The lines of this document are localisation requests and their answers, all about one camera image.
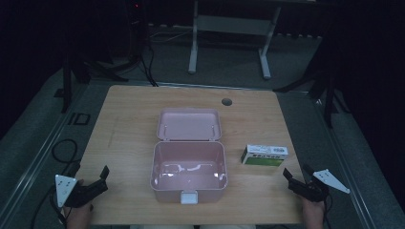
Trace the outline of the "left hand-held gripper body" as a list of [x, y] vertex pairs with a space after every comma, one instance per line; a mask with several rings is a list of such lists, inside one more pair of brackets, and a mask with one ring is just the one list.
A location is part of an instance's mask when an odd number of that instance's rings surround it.
[[108, 190], [103, 178], [90, 185], [82, 185], [76, 178], [62, 175], [56, 175], [54, 180], [58, 207], [79, 208]]

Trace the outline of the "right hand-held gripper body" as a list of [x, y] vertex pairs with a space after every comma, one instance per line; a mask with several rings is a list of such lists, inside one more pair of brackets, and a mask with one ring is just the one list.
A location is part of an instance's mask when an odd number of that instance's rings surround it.
[[330, 187], [346, 194], [351, 192], [328, 169], [316, 171], [312, 175], [312, 181], [309, 183], [301, 182], [295, 178], [293, 178], [293, 181], [288, 182], [289, 190], [313, 202], [324, 201], [330, 194]]

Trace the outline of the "green and white medicine box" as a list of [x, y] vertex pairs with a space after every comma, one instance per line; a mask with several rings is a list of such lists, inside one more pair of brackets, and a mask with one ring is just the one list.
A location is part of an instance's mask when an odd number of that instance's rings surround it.
[[248, 165], [280, 166], [287, 157], [288, 148], [284, 146], [247, 144], [241, 162]]

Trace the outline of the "pink plastic storage box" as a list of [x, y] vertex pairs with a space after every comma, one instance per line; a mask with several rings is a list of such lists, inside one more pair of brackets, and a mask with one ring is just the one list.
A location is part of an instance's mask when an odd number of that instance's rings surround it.
[[159, 202], [218, 201], [228, 183], [222, 127], [215, 109], [160, 112], [150, 185]]

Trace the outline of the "person's right hand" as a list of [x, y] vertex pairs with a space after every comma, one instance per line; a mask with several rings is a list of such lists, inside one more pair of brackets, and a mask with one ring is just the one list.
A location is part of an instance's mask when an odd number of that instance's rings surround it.
[[326, 207], [323, 202], [313, 202], [301, 197], [303, 219], [307, 229], [324, 229]]

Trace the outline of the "person's left hand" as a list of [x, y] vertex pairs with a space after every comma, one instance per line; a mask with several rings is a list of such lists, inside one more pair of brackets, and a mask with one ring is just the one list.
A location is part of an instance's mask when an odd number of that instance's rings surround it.
[[87, 203], [79, 208], [63, 207], [67, 229], [89, 229], [94, 206]]

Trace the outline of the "black metal stand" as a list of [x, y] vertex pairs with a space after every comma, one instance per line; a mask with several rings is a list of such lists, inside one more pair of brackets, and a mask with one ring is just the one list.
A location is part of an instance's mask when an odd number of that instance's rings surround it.
[[327, 126], [331, 128], [336, 77], [342, 69], [342, 64], [343, 60], [338, 39], [335, 37], [335, 33], [329, 30], [323, 36], [303, 76], [286, 86], [274, 89], [274, 92], [286, 93], [312, 81], [313, 84], [309, 90], [309, 97], [311, 99], [319, 99], [323, 94], [325, 95], [323, 118]]
[[96, 0], [57, 0], [60, 4], [60, 50], [63, 54], [62, 112], [72, 103], [72, 74], [79, 83], [89, 83], [88, 67], [115, 81], [127, 79], [103, 67], [112, 63], [108, 45], [96, 10]]

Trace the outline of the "dark computer tower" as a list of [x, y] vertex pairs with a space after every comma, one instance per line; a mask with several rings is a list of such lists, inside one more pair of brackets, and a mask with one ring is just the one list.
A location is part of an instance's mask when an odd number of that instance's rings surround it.
[[145, 0], [125, 0], [129, 26], [129, 60], [138, 62], [147, 44], [148, 24]]

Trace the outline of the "white metal desk frame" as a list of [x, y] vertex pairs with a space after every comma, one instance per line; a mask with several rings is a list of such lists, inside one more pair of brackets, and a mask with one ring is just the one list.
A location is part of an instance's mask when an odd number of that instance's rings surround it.
[[260, 65], [264, 79], [270, 79], [270, 67], [267, 61], [267, 51], [273, 37], [281, 7], [276, 7], [270, 20], [245, 19], [238, 17], [214, 16], [199, 13], [199, 0], [194, 0], [192, 45], [189, 57], [188, 72], [197, 72], [198, 61], [198, 32], [215, 31], [228, 33], [241, 33], [250, 35], [262, 35], [266, 38], [264, 46], [258, 50]]

